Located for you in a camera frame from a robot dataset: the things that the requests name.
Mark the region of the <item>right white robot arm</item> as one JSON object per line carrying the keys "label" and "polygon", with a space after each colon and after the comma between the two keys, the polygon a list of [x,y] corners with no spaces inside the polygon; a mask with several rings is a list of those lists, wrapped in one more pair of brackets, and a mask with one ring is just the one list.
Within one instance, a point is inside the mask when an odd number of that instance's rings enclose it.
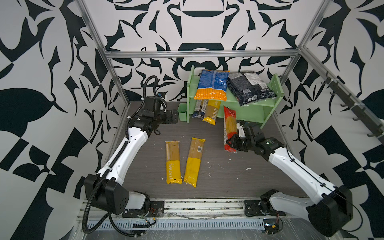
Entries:
{"label": "right white robot arm", "polygon": [[353,219],[353,196],[345,186],[337,187],[298,160],[280,141],[266,138],[257,124],[245,122],[240,132],[228,137],[226,144],[238,152],[254,152],[271,163],[306,194],[306,198],[270,190],[261,195],[258,214],[280,212],[302,218],[322,235],[332,237]]}

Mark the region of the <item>black pasta bag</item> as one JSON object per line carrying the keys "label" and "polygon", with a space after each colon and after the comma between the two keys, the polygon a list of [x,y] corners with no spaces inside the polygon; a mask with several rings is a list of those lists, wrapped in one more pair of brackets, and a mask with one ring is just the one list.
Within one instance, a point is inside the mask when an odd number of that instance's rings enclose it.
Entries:
{"label": "black pasta bag", "polygon": [[240,107],[253,102],[276,98],[277,95],[253,71],[229,73],[227,87],[236,97]]}

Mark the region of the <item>blue orange pasta bag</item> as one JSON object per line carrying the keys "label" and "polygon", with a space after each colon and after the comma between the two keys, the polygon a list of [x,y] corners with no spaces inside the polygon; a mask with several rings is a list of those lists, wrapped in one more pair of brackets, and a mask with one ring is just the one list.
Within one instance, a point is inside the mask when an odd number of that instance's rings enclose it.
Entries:
{"label": "blue orange pasta bag", "polygon": [[203,70],[194,99],[226,101],[229,73],[229,71]]}

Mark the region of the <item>yellow spaghetti pack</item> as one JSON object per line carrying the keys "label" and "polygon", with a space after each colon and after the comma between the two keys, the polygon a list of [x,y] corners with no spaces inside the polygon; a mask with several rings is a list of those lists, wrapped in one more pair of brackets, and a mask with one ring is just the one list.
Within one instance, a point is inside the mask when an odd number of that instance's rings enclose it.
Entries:
{"label": "yellow spaghetti pack", "polygon": [[203,121],[211,125],[215,125],[220,106],[221,106],[221,101],[209,100]]}
{"label": "yellow spaghetti pack", "polygon": [[166,142],[167,184],[182,184],[179,141]]}
{"label": "yellow spaghetti pack", "polygon": [[197,186],[205,142],[205,139],[192,138],[191,140],[184,182],[194,188]]}

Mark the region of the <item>clear blue spaghetti pack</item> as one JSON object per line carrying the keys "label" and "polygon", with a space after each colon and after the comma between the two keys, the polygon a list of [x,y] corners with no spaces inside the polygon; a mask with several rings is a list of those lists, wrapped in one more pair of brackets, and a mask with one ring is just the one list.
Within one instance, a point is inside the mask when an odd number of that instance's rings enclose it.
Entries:
{"label": "clear blue spaghetti pack", "polygon": [[203,119],[205,117],[209,100],[197,100],[192,118]]}

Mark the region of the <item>red spaghetti pack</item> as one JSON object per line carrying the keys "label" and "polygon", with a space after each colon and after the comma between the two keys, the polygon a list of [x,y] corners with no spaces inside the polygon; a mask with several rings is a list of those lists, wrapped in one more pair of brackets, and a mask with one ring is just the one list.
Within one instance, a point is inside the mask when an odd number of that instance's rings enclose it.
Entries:
{"label": "red spaghetti pack", "polygon": [[224,147],[229,153],[237,151],[227,144],[227,140],[231,139],[237,133],[237,116],[236,111],[224,106]]}

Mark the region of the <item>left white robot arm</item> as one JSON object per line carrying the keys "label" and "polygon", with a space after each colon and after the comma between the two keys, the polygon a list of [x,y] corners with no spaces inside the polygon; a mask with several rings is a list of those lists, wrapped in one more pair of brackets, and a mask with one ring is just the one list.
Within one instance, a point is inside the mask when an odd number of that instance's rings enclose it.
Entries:
{"label": "left white robot arm", "polygon": [[150,135],[160,134],[158,127],[161,124],[177,122],[177,110],[144,110],[138,116],[129,117],[126,136],[111,158],[97,174],[89,174],[84,181],[88,205],[115,215],[125,210],[145,213],[149,208],[149,197],[144,193],[130,192],[123,187],[127,171]]}

